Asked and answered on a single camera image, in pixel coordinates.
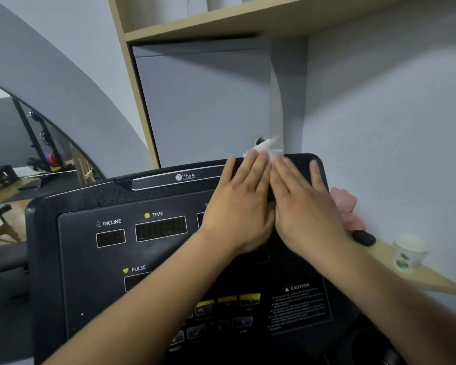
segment white paper cup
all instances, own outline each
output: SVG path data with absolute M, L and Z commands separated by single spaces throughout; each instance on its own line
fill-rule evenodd
M 393 265 L 399 271 L 412 274 L 427 254 L 424 241 L 412 234 L 403 233 L 393 241 Z

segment black mat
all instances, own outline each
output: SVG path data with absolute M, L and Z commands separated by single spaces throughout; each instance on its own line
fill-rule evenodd
M 50 180 L 39 189 L 25 189 L 6 199 L 3 203 L 31 199 L 38 196 L 46 196 L 54 193 L 61 193 L 79 187 L 79 180 L 76 172 L 61 174 L 59 177 Z
M 0 262 L 10 258 L 15 245 L 0 246 Z M 30 277 L 23 269 L 0 273 L 0 364 L 32 356 L 32 321 L 28 297 L 11 299 L 27 291 Z

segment right hand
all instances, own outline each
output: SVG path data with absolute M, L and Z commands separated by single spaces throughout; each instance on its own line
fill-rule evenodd
M 278 158 L 270 185 L 277 202 L 275 227 L 280 238 L 290 250 L 319 265 L 334 257 L 349 238 L 316 160 L 311 161 L 310 171 L 312 186 L 291 160 Z

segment treadmill console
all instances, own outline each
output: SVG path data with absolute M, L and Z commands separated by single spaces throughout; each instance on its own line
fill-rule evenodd
M 288 156 L 307 179 L 309 162 L 317 159 L 327 184 L 319 158 Z M 36 363 L 198 230 L 224 163 L 119 177 L 30 203 L 26 223 Z M 346 328 L 350 309 L 345 297 L 274 231 L 265 245 L 237 257 L 221 273 L 179 328 L 165 360 L 227 343 L 299 343 L 317 354 Z M 315 337 L 309 347 L 307 336 Z

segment wooden shelf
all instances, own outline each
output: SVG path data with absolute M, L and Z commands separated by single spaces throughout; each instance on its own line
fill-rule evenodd
M 456 294 L 456 283 L 435 272 L 425 265 L 420 265 L 414 270 L 414 274 L 406 274 L 398 271 L 393 266 L 392 246 L 383 241 L 371 247 L 365 247 L 368 253 L 395 274 L 411 282 L 415 287 L 427 290 L 435 290 L 448 294 Z
M 304 35 L 349 22 L 406 0 L 253 0 L 168 24 L 129 31 L 129 43 L 210 37 Z

